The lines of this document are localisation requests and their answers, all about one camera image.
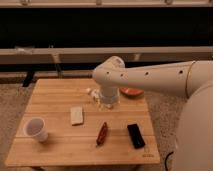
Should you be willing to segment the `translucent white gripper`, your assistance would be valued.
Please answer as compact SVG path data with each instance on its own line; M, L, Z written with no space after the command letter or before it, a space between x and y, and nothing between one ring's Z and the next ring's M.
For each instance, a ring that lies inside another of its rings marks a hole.
M113 109L119 103L119 93L116 92L111 96L99 93L100 106L106 109Z

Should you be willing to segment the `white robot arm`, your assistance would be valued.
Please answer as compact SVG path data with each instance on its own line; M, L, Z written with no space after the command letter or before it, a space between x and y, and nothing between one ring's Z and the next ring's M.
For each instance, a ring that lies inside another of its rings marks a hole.
M113 56L93 70L92 78L108 104L118 101L120 87L185 97L171 171L213 171L213 61L127 68Z

